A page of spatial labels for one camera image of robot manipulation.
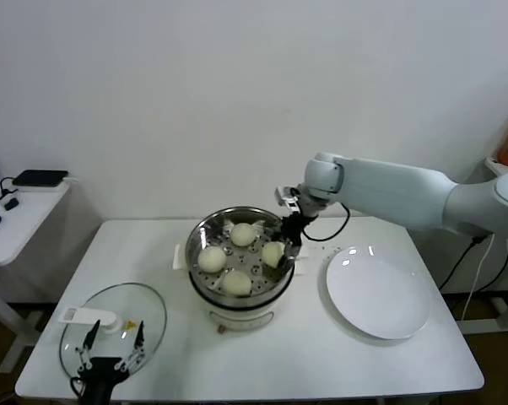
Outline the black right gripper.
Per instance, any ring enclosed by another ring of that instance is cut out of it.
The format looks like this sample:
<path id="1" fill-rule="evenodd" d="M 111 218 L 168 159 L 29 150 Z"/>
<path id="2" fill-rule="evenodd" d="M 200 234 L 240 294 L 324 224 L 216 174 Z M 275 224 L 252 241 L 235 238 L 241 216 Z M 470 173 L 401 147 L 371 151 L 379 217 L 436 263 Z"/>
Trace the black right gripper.
<path id="1" fill-rule="evenodd" d="M 281 223 L 273 227 L 272 241 L 284 241 L 282 255 L 278 260 L 277 269 L 289 271 L 295 264 L 297 248 L 302 246 L 301 235 L 307 226 L 307 217 L 302 213 L 292 213 L 282 217 Z"/>

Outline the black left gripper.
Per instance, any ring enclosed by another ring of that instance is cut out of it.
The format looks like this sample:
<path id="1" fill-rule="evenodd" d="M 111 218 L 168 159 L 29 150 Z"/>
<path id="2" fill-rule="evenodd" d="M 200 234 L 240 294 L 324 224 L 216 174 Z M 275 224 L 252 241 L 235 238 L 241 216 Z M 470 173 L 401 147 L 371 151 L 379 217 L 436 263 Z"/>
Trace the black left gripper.
<path id="1" fill-rule="evenodd" d="M 83 405 L 109 404 L 114 388 L 123 382 L 123 371 L 137 371 L 145 360 L 144 321 L 139 324 L 132 352 L 124 359 L 119 357 L 90 358 L 90 350 L 94 345 L 99 328 L 100 320 L 86 333 L 82 346 L 75 348 L 80 361 L 79 378 L 83 383 L 79 402 Z"/>

